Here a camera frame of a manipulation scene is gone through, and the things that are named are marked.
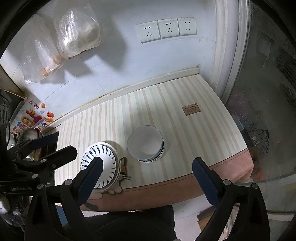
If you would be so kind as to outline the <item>left clear plastic bag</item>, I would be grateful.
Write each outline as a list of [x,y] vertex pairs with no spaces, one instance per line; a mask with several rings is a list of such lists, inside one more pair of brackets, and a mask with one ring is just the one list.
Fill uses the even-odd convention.
[[56,73],[65,63],[53,42],[43,18],[29,19],[29,32],[23,45],[21,69],[25,84],[37,83]]

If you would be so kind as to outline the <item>steel wok with lid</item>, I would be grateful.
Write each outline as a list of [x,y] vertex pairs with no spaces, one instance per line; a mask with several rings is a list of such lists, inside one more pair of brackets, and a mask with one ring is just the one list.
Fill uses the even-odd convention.
[[[20,144],[27,140],[34,140],[43,137],[42,133],[39,131],[38,128],[27,128],[21,134],[14,134],[14,142],[15,145]],[[38,161],[41,156],[41,148],[32,151],[27,159],[31,161]]]

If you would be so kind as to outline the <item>white wall socket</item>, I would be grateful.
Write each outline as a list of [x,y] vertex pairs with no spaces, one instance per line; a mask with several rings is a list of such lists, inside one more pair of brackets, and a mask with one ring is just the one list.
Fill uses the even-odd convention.
[[196,35],[196,20],[195,18],[178,18],[180,36]]
[[159,33],[162,39],[177,37],[180,35],[177,18],[157,20],[157,22],[159,27]]
[[161,38],[157,21],[138,24],[135,28],[141,43],[159,40]]

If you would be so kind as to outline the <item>white bowl dark rim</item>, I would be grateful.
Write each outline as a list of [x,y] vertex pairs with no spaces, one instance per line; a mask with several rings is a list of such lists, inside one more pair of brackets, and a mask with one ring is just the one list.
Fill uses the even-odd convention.
[[155,126],[140,126],[127,140],[128,153],[137,159],[149,159],[159,152],[163,136]]

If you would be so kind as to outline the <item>middle white wall socket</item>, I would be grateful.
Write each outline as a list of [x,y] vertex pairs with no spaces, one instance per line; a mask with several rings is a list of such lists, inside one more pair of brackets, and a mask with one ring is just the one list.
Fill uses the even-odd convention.
[[157,22],[159,27],[159,33],[162,39],[177,37],[180,35],[177,18],[157,20]]

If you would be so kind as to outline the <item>white bowl blue dots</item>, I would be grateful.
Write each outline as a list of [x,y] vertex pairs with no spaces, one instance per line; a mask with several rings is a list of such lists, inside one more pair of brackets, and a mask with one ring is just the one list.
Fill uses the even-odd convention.
[[154,162],[154,161],[158,160],[162,156],[162,154],[164,152],[164,149],[165,149],[165,142],[162,141],[161,148],[159,149],[159,152],[157,154],[155,154],[153,157],[151,157],[149,159],[137,159],[137,160],[140,161],[140,162],[143,162],[143,163]]

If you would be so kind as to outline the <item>left white wall socket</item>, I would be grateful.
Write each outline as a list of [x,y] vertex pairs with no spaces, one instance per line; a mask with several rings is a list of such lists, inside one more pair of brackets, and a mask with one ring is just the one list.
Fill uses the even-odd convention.
[[157,21],[138,24],[135,28],[141,43],[159,40],[161,38]]

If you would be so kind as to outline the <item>striped cat table cloth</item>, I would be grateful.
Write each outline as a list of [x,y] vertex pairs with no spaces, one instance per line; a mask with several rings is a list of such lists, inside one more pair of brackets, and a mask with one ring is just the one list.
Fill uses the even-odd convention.
[[200,157],[221,178],[247,181],[253,161],[233,117],[201,75],[121,90],[64,120],[58,148],[77,158],[55,171],[73,179],[94,156],[105,172],[83,209],[123,211],[186,201],[202,194],[192,162]]

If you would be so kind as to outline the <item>right white wall socket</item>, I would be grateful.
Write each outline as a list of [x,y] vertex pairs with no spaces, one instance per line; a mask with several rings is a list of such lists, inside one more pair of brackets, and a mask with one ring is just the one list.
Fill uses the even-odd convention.
[[195,18],[178,18],[180,36],[196,35],[196,20]]

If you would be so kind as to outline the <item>blue striped white plate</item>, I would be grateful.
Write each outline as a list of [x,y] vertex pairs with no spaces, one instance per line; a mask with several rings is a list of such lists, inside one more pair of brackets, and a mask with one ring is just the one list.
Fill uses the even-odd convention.
[[121,162],[117,150],[106,142],[98,142],[90,145],[83,153],[80,162],[80,170],[85,170],[95,159],[97,165],[93,168],[96,184],[94,189],[100,193],[112,189],[119,181]]

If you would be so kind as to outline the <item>brown cloth label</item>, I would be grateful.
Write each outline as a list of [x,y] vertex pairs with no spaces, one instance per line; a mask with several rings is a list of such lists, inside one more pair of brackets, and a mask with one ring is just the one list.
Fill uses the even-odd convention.
[[194,114],[194,113],[198,113],[198,112],[201,111],[199,106],[196,103],[190,104],[190,105],[187,105],[187,106],[183,106],[182,110],[183,110],[185,116],[188,116],[188,115],[191,115],[191,114]]

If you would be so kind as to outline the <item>colourful wall sticker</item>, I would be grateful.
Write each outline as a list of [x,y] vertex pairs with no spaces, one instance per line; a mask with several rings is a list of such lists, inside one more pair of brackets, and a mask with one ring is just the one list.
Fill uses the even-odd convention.
[[36,98],[28,98],[10,125],[11,136],[20,135],[26,129],[37,128],[41,131],[55,120],[49,105]]

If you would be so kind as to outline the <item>black induction cooktop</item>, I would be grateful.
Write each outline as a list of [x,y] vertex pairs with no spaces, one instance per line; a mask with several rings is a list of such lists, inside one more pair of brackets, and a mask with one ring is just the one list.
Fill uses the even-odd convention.
[[55,152],[57,151],[59,131],[51,133],[46,136],[48,142],[42,148],[41,151],[41,160],[45,159],[45,173],[44,173],[44,182],[47,186],[54,186],[54,159],[56,158]]

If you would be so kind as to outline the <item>right plastic bag white contents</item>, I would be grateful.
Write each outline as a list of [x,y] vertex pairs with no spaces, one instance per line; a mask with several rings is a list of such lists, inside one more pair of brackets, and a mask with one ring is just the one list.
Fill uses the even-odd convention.
[[99,22],[89,4],[75,6],[56,16],[58,47],[63,57],[72,58],[102,42]]

